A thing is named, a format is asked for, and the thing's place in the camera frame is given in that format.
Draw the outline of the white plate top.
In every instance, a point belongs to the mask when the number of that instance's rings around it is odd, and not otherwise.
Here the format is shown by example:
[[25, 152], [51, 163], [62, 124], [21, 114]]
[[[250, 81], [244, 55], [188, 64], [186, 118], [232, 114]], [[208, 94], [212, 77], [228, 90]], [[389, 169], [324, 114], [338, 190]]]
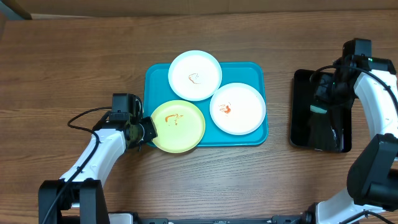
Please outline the white plate top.
[[211, 97], [221, 86], [223, 72], [217, 59], [201, 50], [189, 50], [170, 64], [168, 81], [174, 93], [188, 101]]

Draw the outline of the yellow-green plate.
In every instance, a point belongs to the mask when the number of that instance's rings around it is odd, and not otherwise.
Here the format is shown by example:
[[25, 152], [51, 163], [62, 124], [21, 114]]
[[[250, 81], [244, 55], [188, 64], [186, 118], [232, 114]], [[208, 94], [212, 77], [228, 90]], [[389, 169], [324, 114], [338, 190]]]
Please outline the yellow-green plate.
[[157, 131], [153, 144], [169, 153], [182, 153], [195, 148], [206, 129], [205, 117], [200, 109], [184, 100], [161, 104], [151, 118]]

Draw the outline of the white plate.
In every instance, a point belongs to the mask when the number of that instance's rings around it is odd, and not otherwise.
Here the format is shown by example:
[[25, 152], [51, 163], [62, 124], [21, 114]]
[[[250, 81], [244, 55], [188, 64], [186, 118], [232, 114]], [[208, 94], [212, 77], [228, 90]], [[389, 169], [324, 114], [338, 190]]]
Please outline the white plate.
[[241, 136], [260, 127], [266, 117], [266, 104], [254, 87], [229, 83], [211, 97], [210, 115], [219, 129]]
[[221, 86], [223, 72], [217, 59], [201, 50], [189, 50], [170, 64], [168, 81], [174, 93], [188, 101], [211, 97]]

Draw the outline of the green scouring sponge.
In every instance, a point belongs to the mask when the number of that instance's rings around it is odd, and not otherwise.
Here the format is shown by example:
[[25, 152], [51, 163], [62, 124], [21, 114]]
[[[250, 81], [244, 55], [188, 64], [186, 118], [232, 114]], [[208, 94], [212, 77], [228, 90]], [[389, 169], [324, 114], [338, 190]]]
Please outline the green scouring sponge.
[[310, 111], [312, 111], [313, 113], [318, 113], [318, 114], [326, 114], [328, 112], [327, 109], [322, 108], [320, 106], [316, 106], [316, 105], [311, 105]]

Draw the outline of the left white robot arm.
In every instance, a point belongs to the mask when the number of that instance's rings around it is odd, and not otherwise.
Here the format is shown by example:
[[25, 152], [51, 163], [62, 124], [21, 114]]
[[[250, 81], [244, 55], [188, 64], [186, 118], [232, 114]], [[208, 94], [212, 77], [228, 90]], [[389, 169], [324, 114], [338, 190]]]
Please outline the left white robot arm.
[[39, 223], [137, 223], [131, 212], [109, 213], [103, 185], [113, 165], [129, 147], [137, 147], [157, 134], [151, 117], [133, 126], [135, 134], [102, 128], [76, 163], [58, 180], [46, 180], [39, 188]]

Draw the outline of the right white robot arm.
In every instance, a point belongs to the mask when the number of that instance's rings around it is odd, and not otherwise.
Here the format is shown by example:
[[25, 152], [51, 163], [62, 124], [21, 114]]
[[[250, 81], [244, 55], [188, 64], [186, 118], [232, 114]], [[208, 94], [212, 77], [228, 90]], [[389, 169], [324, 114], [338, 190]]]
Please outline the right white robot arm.
[[352, 147], [351, 109], [362, 104], [370, 142], [351, 166], [346, 187], [311, 205], [302, 223], [353, 223], [397, 210], [397, 77], [389, 59], [346, 55], [293, 79], [290, 142], [329, 152]]

